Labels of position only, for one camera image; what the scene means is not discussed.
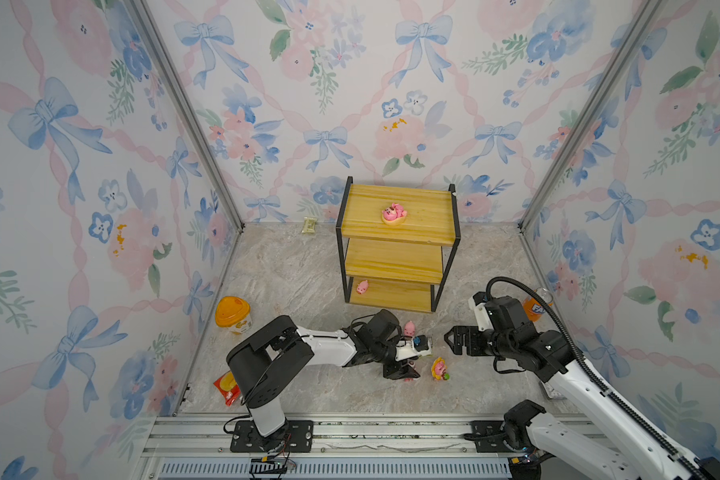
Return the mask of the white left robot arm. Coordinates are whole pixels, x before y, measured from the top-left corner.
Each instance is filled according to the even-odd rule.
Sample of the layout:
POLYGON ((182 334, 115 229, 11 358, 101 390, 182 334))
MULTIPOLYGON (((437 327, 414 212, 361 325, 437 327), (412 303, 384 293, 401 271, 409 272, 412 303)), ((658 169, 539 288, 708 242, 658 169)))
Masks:
POLYGON ((382 309, 336 331, 310 330, 280 315, 234 347, 226 362, 257 433, 270 439, 285 431, 280 395, 304 368, 375 363, 385 379, 417 379, 414 362, 431 353, 430 337, 405 335, 398 318, 382 309))

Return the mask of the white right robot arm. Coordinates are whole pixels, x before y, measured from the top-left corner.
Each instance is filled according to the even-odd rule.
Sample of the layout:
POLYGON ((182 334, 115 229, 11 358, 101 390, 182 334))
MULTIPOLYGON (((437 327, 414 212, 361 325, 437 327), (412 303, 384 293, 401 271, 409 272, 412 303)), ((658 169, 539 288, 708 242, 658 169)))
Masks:
POLYGON ((473 326, 454 326, 444 336, 456 355, 513 360, 561 393, 613 444, 608 449, 569 431, 544 407, 524 400, 503 418, 500 432, 472 434, 480 442, 503 442, 520 452, 542 450, 591 478, 720 479, 720 461, 700 457, 633 407, 600 375, 574 344, 557 315, 555 329, 537 331, 520 302, 478 292, 469 300, 473 326))

